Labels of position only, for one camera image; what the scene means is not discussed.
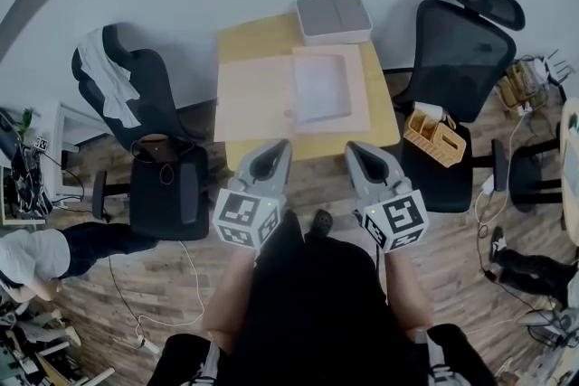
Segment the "brown pouch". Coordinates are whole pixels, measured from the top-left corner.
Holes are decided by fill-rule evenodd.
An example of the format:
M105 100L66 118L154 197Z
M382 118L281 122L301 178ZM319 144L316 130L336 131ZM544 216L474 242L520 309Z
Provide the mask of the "brown pouch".
M155 163L176 163L179 160L175 144L162 134L150 134L138 141L139 149L147 152Z

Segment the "wooden basket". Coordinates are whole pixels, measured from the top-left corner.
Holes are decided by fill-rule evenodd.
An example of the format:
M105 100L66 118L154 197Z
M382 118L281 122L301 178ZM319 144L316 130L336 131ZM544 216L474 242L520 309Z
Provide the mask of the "wooden basket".
M450 127L415 109L406 120L404 138L432 156L444 167L462 160L467 143Z

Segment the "paper roll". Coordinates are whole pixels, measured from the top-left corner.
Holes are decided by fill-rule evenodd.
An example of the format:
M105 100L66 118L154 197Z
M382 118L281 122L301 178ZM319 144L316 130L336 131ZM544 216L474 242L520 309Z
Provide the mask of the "paper roll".
M443 107L438 105L431 105L430 103L421 103L420 101L414 102L414 109L420 110L425 115L430 116L435 121L442 121L446 114Z

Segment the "person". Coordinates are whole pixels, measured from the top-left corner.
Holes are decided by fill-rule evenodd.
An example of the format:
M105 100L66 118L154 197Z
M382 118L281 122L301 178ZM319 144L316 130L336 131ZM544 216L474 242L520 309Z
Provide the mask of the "person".
M44 328L44 326L52 320L57 320L62 328ZM0 325L10 326L10 329L6 330L6 336L14 341L16 350L19 351L21 355L24 355L24 352L14 333L15 328L22 330L28 343L49 343L58 338L68 338L77 346L81 346L81 338L76 333L74 327L67 326L62 321L62 313L59 309L37 315L35 318L27 322L12 318L10 315L4 315L2 320L0 320Z
M507 246L500 227L492 232L489 261L503 268L499 283L530 295L552 297L563 309L579 307L577 266L561 264L547 256L525 256L516 252Z
M51 301L62 289L62 279L87 273L97 260L156 245L157 240L137 235L121 223L14 231L0 239L0 286L17 303L35 296Z
M385 255L386 304L374 261L328 237L332 221L318 211L302 237L288 211L256 260L253 250L236 250L206 308L202 336L168 338L148 386L426 385L428 350L413 342L424 331L470 385L495 385L457 326L433 326L407 251Z

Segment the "white t-shirt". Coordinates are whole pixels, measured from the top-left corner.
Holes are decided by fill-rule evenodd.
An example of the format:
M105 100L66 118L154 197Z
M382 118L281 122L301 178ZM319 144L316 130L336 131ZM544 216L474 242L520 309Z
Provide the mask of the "white t-shirt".
M579 272L575 272L567 285L567 302L569 307L579 308Z
M71 250L61 232L14 231L0 239L0 270L14 283L30 286L34 273L42 280L60 277L71 264Z

